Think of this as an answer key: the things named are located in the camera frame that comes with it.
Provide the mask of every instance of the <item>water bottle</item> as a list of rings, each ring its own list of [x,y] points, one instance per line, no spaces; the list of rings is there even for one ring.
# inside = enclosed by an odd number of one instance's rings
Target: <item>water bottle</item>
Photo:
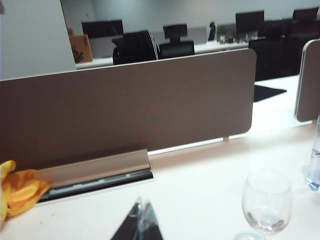
[[[316,122],[316,138],[313,144],[306,184],[312,191],[320,192],[320,115]]]

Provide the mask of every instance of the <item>white desk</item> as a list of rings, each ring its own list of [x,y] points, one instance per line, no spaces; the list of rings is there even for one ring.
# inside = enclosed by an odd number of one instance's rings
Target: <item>white desk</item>
[[[259,83],[288,88],[287,93],[254,104],[252,127],[258,128],[260,123],[256,121],[265,120],[266,130],[152,155],[153,180],[39,203],[8,221],[1,239],[110,239],[141,196],[151,201],[166,240],[239,240],[236,235],[254,232],[241,208],[245,177],[252,169],[272,168],[291,179],[294,204],[288,227],[270,240],[318,240],[320,195],[308,190],[301,174],[302,167],[309,163],[315,125],[290,124],[290,108],[294,105],[290,96],[294,96],[297,77],[278,79],[279,84],[275,80]],[[272,115],[263,118],[272,109]],[[269,129],[266,123],[271,119]],[[276,122],[283,124],[277,128]]]
[[[247,47],[248,47],[247,42],[220,44],[217,41],[208,41],[206,44],[194,45],[194,53],[195,54],[213,53],[213,52],[232,50],[232,49],[244,49]],[[113,64],[114,62],[112,57],[105,57],[105,58],[94,58],[93,61],[89,61],[89,62],[77,63],[75,67],[76,69],[79,70],[79,69],[111,66]]]

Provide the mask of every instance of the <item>orange fabric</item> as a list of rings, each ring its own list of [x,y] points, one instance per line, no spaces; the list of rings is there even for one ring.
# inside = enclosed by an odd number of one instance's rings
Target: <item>orange fabric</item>
[[[34,178],[34,170],[12,172],[13,160],[1,164],[1,226],[6,217],[22,214],[35,205],[50,188],[50,183]]]

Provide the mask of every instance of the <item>white wall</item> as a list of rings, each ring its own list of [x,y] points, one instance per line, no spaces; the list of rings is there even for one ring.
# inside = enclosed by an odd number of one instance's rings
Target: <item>white wall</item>
[[[125,32],[187,23],[209,27],[234,23],[235,13],[264,10],[266,19],[292,17],[294,9],[320,6],[319,0],[92,0],[97,20],[122,19]]]
[[[61,0],[65,24],[75,35],[83,34],[81,22],[96,20],[91,0]]]
[[[1,79],[75,70],[59,0],[2,0]]]

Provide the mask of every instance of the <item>brown privacy screen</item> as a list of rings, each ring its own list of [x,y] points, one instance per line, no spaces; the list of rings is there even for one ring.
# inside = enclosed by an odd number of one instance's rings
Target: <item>brown privacy screen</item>
[[[294,115],[300,122],[316,120],[320,114],[320,39],[303,48]]]
[[[223,53],[0,83],[0,160],[41,169],[246,132],[256,55]]]

